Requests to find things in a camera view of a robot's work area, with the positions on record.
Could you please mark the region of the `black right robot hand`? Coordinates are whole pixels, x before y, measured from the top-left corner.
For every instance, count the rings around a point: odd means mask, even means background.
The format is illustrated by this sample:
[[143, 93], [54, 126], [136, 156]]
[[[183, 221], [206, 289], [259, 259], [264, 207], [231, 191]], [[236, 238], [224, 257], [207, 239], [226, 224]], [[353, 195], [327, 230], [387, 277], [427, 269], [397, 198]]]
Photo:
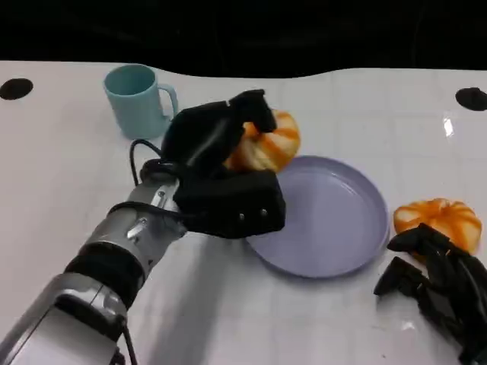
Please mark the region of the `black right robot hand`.
[[428, 274], [395, 257], [377, 282], [374, 295], [399, 291], [416, 300], [420, 313], [461, 345], [461, 364], [485, 364], [485, 266], [426, 224], [397, 234], [387, 248], [421, 256]]

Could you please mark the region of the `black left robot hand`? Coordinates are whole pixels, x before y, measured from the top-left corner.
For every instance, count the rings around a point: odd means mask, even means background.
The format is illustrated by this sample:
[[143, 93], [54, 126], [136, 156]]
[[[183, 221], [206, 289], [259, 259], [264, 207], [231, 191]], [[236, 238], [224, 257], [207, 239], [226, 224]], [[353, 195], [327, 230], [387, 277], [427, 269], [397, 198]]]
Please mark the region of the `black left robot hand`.
[[263, 89], [246, 90], [229, 100], [181, 110], [161, 142], [161, 157], [189, 167], [196, 175], [215, 175], [236, 151], [247, 122], [253, 123], [258, 132], [277, 128]]

